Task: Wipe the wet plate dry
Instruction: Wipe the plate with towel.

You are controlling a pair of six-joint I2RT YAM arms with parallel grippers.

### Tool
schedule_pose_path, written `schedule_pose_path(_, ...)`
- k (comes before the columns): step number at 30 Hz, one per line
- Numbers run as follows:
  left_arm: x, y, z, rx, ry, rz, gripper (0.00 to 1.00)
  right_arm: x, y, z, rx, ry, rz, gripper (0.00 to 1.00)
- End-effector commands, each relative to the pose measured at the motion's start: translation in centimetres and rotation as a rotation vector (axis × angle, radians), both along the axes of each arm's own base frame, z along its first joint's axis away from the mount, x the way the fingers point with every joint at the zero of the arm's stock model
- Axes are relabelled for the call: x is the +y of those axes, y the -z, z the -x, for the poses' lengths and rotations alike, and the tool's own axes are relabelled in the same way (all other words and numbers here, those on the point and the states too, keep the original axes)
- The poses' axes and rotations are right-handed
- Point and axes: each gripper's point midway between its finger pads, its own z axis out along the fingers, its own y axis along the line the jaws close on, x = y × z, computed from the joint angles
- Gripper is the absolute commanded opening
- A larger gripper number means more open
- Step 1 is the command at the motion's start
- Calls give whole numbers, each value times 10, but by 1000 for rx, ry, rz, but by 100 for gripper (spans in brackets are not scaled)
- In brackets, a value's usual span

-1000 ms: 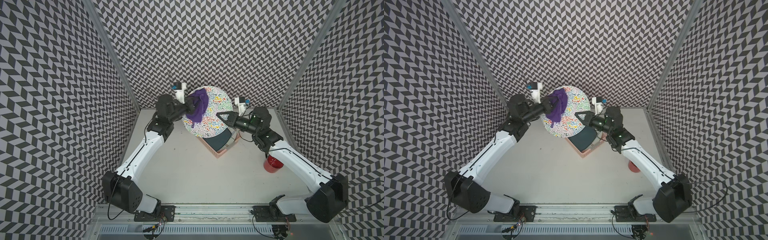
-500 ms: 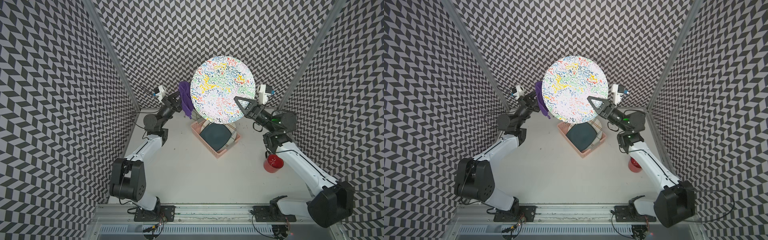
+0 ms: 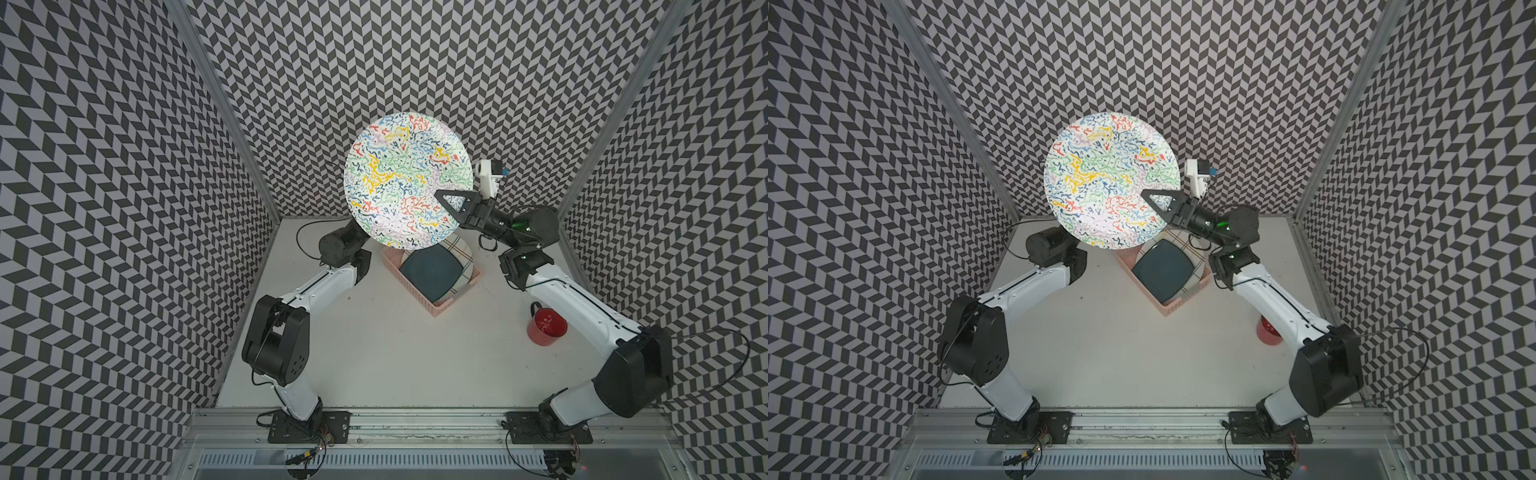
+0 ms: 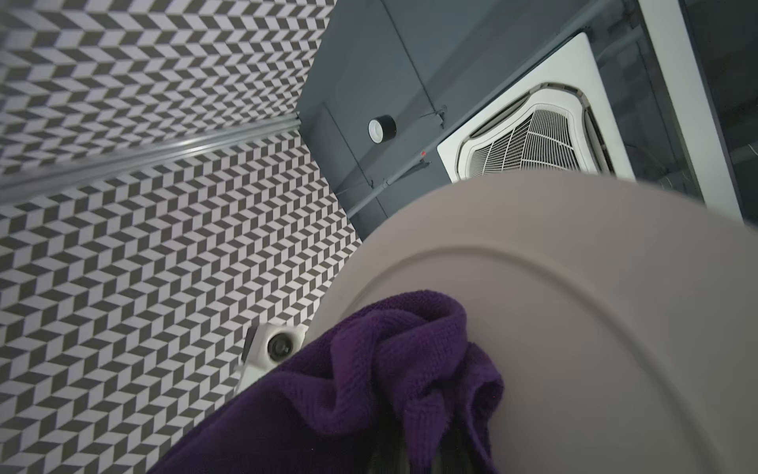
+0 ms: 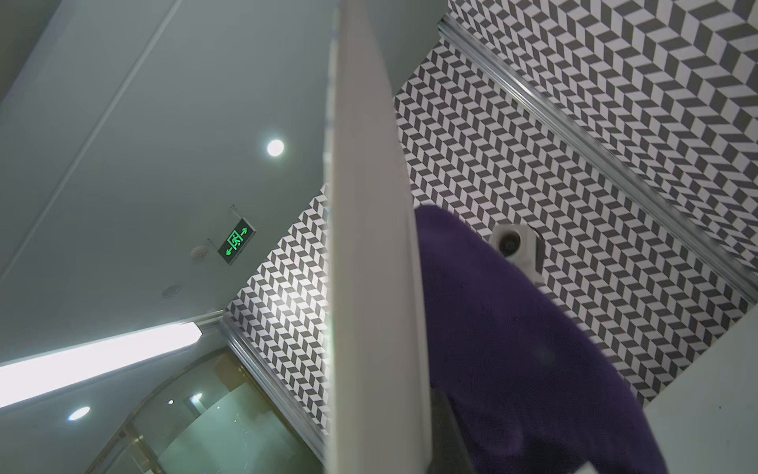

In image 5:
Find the colourful squiggle round plate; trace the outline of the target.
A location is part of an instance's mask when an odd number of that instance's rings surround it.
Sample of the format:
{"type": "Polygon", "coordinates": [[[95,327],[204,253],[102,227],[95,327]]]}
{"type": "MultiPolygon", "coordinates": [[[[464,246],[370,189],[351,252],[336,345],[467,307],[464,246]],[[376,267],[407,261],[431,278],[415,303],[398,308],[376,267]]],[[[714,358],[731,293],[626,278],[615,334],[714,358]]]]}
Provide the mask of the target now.
{"type": "Polygon", "coordinates": [[[362,1],[335,15],[328,80],[328,353],[332,473],[426,473],[432,415],[407,164],[362,1]]]}

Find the purple cloth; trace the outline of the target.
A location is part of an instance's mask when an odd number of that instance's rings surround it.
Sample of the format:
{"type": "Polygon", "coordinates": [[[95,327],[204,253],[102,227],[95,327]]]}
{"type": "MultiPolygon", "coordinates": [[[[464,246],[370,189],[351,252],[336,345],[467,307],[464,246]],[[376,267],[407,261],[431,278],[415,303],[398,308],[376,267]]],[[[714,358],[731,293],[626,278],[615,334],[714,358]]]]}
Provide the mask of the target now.
{"type": "Polygon", "coordinates": [[[432,387],[479,473],[663,473],[642,407],[580,328],[457,216],[415,211],[432,387]]]}

